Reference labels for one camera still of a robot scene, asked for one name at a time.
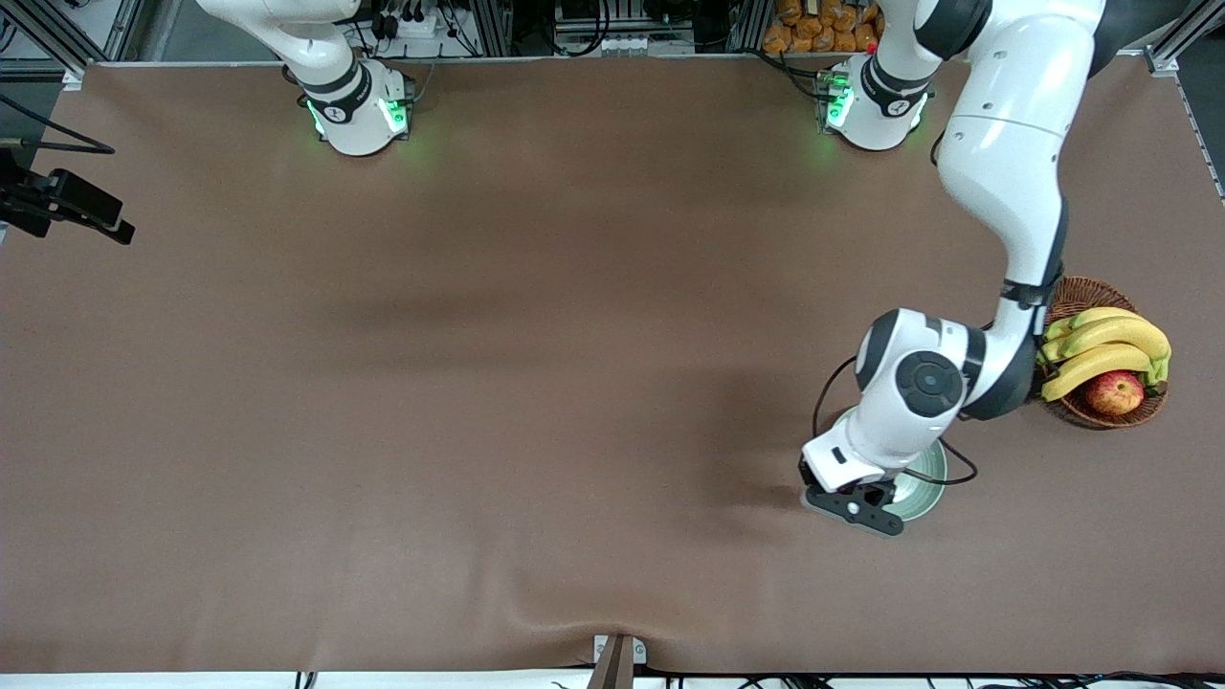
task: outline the bread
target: bread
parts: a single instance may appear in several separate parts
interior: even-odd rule
[[[834,53],[854,53],[855,36],[849,31],[834,32]]]
[[[800,0],[778,0],[778,20],[786,26],[795,26],[795,22],[804,18],[804,5]]]
[[[855,28],[855,20],[859,18],[859,10],[855,6],[844,5],[842,0],[833,0],[829,5],[832,21],[827,22],[822,18],[821,23],[834,27],[834,31],[850,31]]]
[[[828,53],[834,49],[834,29],[826,27],[821,36],[812,39],[813,53]]]
[[[807,38],[812,40],[813,38],[821,36],[821,31],[824,27],[821,26],[821,20],[818,17],[806,16],[802,20],[795,22],[795,37]]]
[[[855,49],[867,50],[870,45],[876,45],[876,32],[871,23],[862,23],[855,27]]]
[[[766,29],[766,38],[762,39],[762,50],[772,55],[786,53],[791,47],[791,29],[782,25],[774,25]]]
[[[831,27],[843,15],[842,0],[821,0],[821,26]]]

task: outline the bunch of bananas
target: bunch of bananas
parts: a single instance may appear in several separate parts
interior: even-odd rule
[[[1058,375],[1042,385],[1047,402],[1112,370],[1137,371],[1148,387],[1170,378],[1170,340],[1126,309],[1098,306],[1057,320],[1046,329],[1045,340],[1038,363],[1060,364]]]

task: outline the green led light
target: green led light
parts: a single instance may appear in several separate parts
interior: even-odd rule
[[[846,113],[854,102],[855,92],[849,86],[844,87],[842,94],[829,104],[829,126],[842,126],[846,121]]]
[[[379,109],[382,110],[383,118],[387,120],[387,126],[392,131],[404,130],[404,107],[398,103],[388,103],[382,98],[379,99]]]

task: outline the apple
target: apple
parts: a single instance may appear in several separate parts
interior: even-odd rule
[[[1144,385],[1129,370],[1112,370],[1085,384],[1084,398],[1098,413],[1118,417],[1140,406]]]

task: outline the black cable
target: black cable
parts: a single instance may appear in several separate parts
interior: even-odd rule
[[[783,65],[783,74],[786,75],[786,78],[791,80],[791,85],[795,86],[796,91],[804,93],[813,101],[832,101],[832,98],[818,96],[816,92],[805,88],[804,85],[800,83],[800,78],[795,75],[795,72],[786,66],[786,60],[783,58],[782,53],[778,54],[778,61]]]
[[[853,363],[855,363],[855,357],[851,357],[851,358],[846,359],[845,362],[843,362],[842,364],[839,364],[838,368],[834,369],[834,373],[832,373],[829,375],[829,378],[826,380],[824,386],[821,389],[821,395],[817,396],[817,403],[812,407],[812,436],[813,438],[816,438],[817,435],[820,435],[820,433],[818,433],[818,418],[821,416],[821,407],[826,402],[826,395],[829,394],[829,389],[833,387],[834,381],[838,380],[838,376],[842,375],[842,371],[846,370],[846,367],[851,365]],[[919,472],[911,471],[909,468],[908,470],[903,470],[903,473],[905,473],[907,476],[911,476],[914,478],[918,478],[919,481],[922,481],[925,483],[932,483],[932,484],[936,484],[936,485],[960,485],[962,483],[969,483],[969,482],[974,481],[975,478],[978,478],[978,476],[979,476],[979,467],[978,467],[978,465],[975,465],[973,461],[970,461],[970,459],[967,457],[965,455],[963,455],[957,447],[953,447],[952,445],[949,445],[948,440],[944,440],[943,438],[941,438],[940,439],[940,444],[943,445],[946,450],[948,450],[949,452],[952,452],[954,457],[957,457],[958,460],[962,460],[963,462],[965,462],[965,466],[970,467],[970,473],[968,476],[963,476],[960,478],[953,478],[953,479],[948,479],[948,481],[941,481],[938,478],[932,478],[932,477],[930,477],[927,474],[919,473]]]
[[[425,82],[421,83],[421,89],[413,94],[414,104],[420,102],[421,98],[425,98],[425,89],[430,87],[430,80],[434,78],[434,70],[437,69],[439,60],[441,59],[442,59],[442,43],[439,43],[439,54],[436,58],[434,58],[434,61],[430,63],[430,71],[429,74],[425,75]]]
[[[845,362],[843,362],[842,364],[839,364],[838,368],[834,369],[834,373],[831,374],[829,379],[826,380],[826,386],[821,389],[821,395],[817,396],[817,405],[815,407],[812,407],[812,436],[813,438],[816,438],[817,435],[820,435],[820,433],[817,433],[817,417],[821,414],[821,405],[826,403],[826,395],[829,394],[829,387],[832,387],[833,384],[834,384],[834,381],[838,380],[838,376],[842,375],[842,371],[846,370],[846,367],[849,367],[849,365],[851,365],[854,363],[855,363],[855,357],[851,357],[851,358],[846,359]]]
[[[748,54],[748,55],[755,55],[758,59],[761,59],[763,63],[766,63],[767,65],[769,65],[769,66],[772,66],[772,67],[774,67],[775,70],[779,70],[779,71],[784,71],[784,72],[789,71],[789,72],[794,74],[795,76],[805,76],[805,77],[811,77],[811,78],[816,78],[817,77],[817,72],[815,72],[815,71],[801,70],[799,67],[788,66],[785,63],[782,61],[782,58],[783,58],[782,54],[779,54],[779,59],[775,60],[774,58],[771,58],[768,53],[758,50],[757,48],[745,48],[745,49],[741,50],[741,53],[745,53],[745,54]]]
[[[54,129],[55,131],[59,131],[60,134],[66,134],[66,135],[71,136],[72,139],[76,139],[77,141],[85,141],[86,143],[89,145],[89,146],[77,146],[75,143],[38,142],[38,141],[29,141],[27,139],[22,139],[21,140],[22,148],[50,148],[50,150],[54,150],[54,151],[72,151],[75,153],[100,153],[100,154],[104,154],[104,156],[109,156],[109,154],[111,154],[111,153],[115,152],[114,148],[111,148],[110,146],[107,146],[105,143],[103,143],[103,142],[100,142],[100,141],[98,141],[96,139],[89,139],[88,136],[86,136],[86,135],[83,135],[83,134],[81,134],[78,131],[74,131],[74,130],[71,130],[71,129],[69,129],[66,126],[62,126],[62,125],[53,123],[51,120],[44,118],[43,115],[39,115],[38,113],[36,113],[36,112],[26,108],[21,103],[17,103],[16,101],[9,98],[4,93],[0,93],[0,103],[4,103],[5,105],[9,105],[13,110],[17,110],[18,113],[26,115],[27,118],[29,118],[29,119],[32,119],[34,121],[42,123],[43,125],[49,126],[49,128]]]
[[[940,444],[943,445],[946,450],[948,450],[949,452],[952,452],[954,457],[957,457],[958,460],[962,460],[963,462],[965,462],[965,466],[970,467],[970,473],[967,474],[967,476],[963,476],[960,478],[952,478],[952,479],[948,479],[948,481],[941,481],[938,478],[932,478],[932,477],[930,477],[930,476],[927,476],[925,473],[919,473],[919,472],[911,471],[909,468],[902,470],[902,473],[904,473],[907,476],[911,476],[914,478],[918,478],[919,481],[922,481],[924,483],[931,483],[933,485],[960,485],[963,483],[969,483],[969,482],[971,482],[971,481],[974,481],[975,478],[979,477],[979,467],[978,467],[978,465],[975,465],[974,462],[971,462],[969,457],[967,457],[965,455],[963,455],[962,452],[959,452],[957,450],[957,447],[953,447],[952,445],[949,445],[948,440],[944,440],[943,438],[940,439]],[[974,689],[974,684],[970,682],[970,678],[967,677],[965,682],[967,682],[967,684],[969,684],[969,689]]]
[[[447,26],[454,29],[456,36],[453,38],[459,43],[461,48],[468,51],[469,55],[472,55],[473,58],[479,58],[480,51],[477,50],[475,43],[473,43],[470,38],[468,38],[468,32],[463,28],[463,23],[459,21],[459,15],[458,12],[456,12],[454,5],[451,4],[451,0],[442,0],[439,4],[439,10],[442,10],[443,7],[451,10],[450,18],[447,18],[446,11],[445,10],[442,11],[442,21],[447,22]]]
[[[562,55],[566,58],[582,58],[583,55],[589,55],[590,53],[594,53],[597,48],[604,44],[604,39],[609,37],[609,29],[612,28],[612,9],[609,6],[609,1],[601,0],[600,5],[604,9],[604,28],[600,29],[600,16],[599,16],[599,10],[597,10],[595,36],[592,37],[592,42],[587,45],[587,48],[583,48],[578,53],[571,53],[570,50],[559,47],[556,42],[552,40],[552,37],[549,36],[545,25],[552,26],[554,28],[556,28],[556,25],[549,18],[546,12],[541,12],[543,21],[539,25],[540,38],[544,40],[545,45],[548,45],[549,49],[552,50],[555,55]]]
[[[944,131],[941,131],[940,136],[936,137],[936,141],[932,141],[932,143],[931,143],[931,152],[927,153],[927,159],[931,161],[931,167],[933,167],[933,168],[938,167],[936,164],[936,148],[938,148],[940,147],[940,142],[944,140],[944,132],[946,131],[948,131],[948,130],[946,129]]]
[[[361,54],[366,58],[372,58],[374,49],[370,48],[370,43],[366,42],[366,32],[361,29],[361,23],[358,22],[358,20],[349,20],[348,23],[353,25],[353,28],[358,29],[358,38],[361,39]]]

